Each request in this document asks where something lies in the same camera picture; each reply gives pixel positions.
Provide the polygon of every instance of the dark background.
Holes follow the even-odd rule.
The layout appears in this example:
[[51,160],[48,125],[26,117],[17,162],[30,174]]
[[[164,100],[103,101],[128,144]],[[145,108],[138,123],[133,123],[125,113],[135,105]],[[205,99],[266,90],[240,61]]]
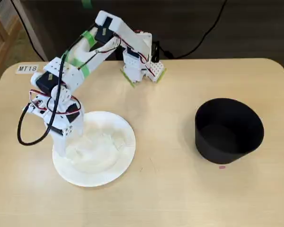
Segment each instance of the dark background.
[[[223,0],[22,0],[49,59],[91,24],[99,10],[153,34],[175,56],[191,50],[217,18]],[[284,67],[284,0],[228,0],[217,27],[186,58],[270,58]]]

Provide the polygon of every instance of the white robotic arm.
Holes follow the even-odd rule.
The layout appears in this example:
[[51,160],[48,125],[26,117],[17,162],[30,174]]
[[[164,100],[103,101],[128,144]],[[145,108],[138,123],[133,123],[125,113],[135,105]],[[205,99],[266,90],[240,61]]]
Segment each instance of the white robotic arm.
[[[99,41],[104,45],[90,51]],[[57,111],[52,124],[54,103],[57,99],[58,76],[62,60],[54,58],[45,67],[45,73],[35,73],[31,84],[41,91],[30,90],[30,103],[27,112],[44,119],[49,125],[54,148],[65,156],[66,140],[77,131],[83,132],[84,108],[72,93],[83,83],[84,79],[93,72],[119,46],[124,48],[123,73],[133,83],[142,80],[143,76],[156,82],[164,72],[163,64],[151,62],[152,36],[150,33],[134,32],[122,19],[100,11],[96,18],[96,25],[81,35],[81,39],[65,53],[66,59],[62,70],[62,85],[57,104]],[[18,139],[22,142],[18,128]]]

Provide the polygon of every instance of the beige tabletop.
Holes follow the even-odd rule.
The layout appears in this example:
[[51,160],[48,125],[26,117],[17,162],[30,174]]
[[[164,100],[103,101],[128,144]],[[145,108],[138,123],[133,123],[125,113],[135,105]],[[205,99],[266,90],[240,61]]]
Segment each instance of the beige tabletop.
[[[284,69],[268,59],[163,61],[153,84],[132,88],[122,62],[106,61],[74,94],[86,112],[125,118],[137,147],[117,180],[97,188],[64,181],[52,139],[23,147],[16,128],[31,74],[7,69],[0,80],[0,227],[284,227]],[[39,69],[45,63],[39,62]],[[194,117],[205,101],[249,105],[265,128],[262,145],[225,169],[194,145]],[[23,138],[44,132],[28,115]]]

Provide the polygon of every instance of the black bowl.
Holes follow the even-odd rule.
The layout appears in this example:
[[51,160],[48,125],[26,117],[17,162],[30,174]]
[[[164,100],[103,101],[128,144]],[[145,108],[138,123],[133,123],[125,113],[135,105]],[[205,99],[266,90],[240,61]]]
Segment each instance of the black bowl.
[[263,138],[264,127],[258,115],[237,100],[209,100],[195,115],[196,147],[211,162],[233,162],[257,149]]

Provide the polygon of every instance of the paper plate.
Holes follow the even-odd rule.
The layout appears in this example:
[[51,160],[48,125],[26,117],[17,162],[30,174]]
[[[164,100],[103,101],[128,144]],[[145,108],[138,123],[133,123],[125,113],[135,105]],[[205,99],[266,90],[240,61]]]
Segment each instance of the paper plate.
[[53,164],[66,181],[83,187],[107,184],[133,160],[136,139],[122,117],[104,111],[84,114],[83,136],[72,140],[61,157],[53,147]]

